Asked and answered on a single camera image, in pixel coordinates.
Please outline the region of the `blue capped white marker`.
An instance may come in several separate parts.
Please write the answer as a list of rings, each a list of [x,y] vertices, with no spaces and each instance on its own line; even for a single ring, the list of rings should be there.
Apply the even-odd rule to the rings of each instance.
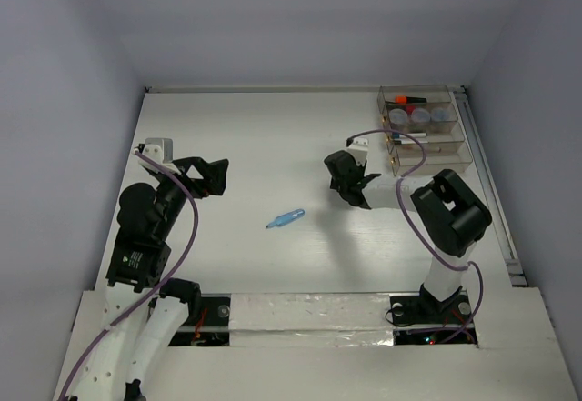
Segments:
[[[413,138],[415,139],[425,139],[427,137],[427,134],[424,132],[420,132],[420,133],[409,133],[409,134],[393,134],[392,137],[395,138],[407,138],[410,139],[409,141],[411,141]]]

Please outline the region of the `blue translucent highlighter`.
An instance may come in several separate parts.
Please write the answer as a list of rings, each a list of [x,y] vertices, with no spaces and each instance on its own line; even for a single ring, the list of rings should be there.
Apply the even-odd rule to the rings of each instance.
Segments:
[[[304,209],[296,209],[280,216],[275,217],[266,225],[266,229],[272,229],[277,227],[286,226],[290,223],[295,222],[297,219],[302,218],[305,215]]]

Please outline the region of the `paperclip jar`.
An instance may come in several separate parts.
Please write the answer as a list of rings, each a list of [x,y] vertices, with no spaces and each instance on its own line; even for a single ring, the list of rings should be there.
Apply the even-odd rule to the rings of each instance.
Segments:
[[[404,132],[408,126],[409,118],[404,109],[394,108],[389,111],[388,118],[390,125],[397,131]]]
[[[421,114],[418,118],[415,119],[410,118],[411,130],[413,132],[425,131],[429,123],[431,122],[430,113],[424,107],[422,108],[423,110],[421,111]]]
[[[430,111],[431,120],[435,123],[445,123],[450,121],[450,112],[444,107],[435,107]]]

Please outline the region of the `orange black highlighter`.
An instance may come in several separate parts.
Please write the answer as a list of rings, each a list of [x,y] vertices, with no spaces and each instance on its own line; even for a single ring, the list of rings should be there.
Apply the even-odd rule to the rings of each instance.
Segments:
[[[427,102],[427,99],[424,97],[399,95],[395,98],[395,102],[400,105],[417,105],[425,104]]]

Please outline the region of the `red capped white marker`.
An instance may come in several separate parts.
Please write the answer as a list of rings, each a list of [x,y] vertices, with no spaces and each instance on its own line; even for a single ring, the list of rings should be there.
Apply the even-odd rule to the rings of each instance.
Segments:
[[[442,147],[430,144],[403,144],[400,146],[400,150],[405,151],[407,154],[421,154],[422,152],[427,154],[440,154],[442,152]]]

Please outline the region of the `pink black highlighter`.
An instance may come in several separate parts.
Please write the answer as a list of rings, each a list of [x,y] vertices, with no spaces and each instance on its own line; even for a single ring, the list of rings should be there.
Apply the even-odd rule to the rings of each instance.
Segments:
[[[405,107],[405,110],[411,119],[415,119],[415,118],[418,118],[420,116],[423,108],[409,105],[409,106]]]

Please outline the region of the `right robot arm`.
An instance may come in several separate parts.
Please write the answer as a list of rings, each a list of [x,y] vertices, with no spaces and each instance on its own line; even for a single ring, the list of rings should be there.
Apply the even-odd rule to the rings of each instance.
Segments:
[[[471,253],[492,224],[492,215],[465,181],[451,169],[427,183],[403,176],[367,174],[366,154],[348,150],[324,159],[330,188],[353,207],[398,209],[432,255],[418,293],[418,309],[427,320],[446,316],[462,289]]]

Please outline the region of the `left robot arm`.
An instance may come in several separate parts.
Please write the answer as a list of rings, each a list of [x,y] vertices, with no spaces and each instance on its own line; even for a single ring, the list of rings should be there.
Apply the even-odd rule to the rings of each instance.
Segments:
[[[101,326],[65,380],[61,400],[146,399],[177,329],[203,315],[199,284],[166,265],[166,239],[185,204],[225,192],[229,162],[139,158],[158,184],[135,183],[119,197]]]

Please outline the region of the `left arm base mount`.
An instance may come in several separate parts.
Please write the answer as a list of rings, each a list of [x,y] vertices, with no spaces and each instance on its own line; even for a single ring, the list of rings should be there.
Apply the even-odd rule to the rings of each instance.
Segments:
[[[188,319],[170,346],[214,347],[230,344],[231,295],[202,295],[198,316]]]

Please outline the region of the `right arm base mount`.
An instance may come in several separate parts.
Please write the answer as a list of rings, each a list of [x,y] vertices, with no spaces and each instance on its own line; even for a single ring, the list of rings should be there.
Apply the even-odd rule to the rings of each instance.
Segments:
[[[472,323],[468,296],[461,293],[441,313],[427,307],[417,295],[390,297],[385,320],[393,327],[396,346],[473,345],[477,332]]]

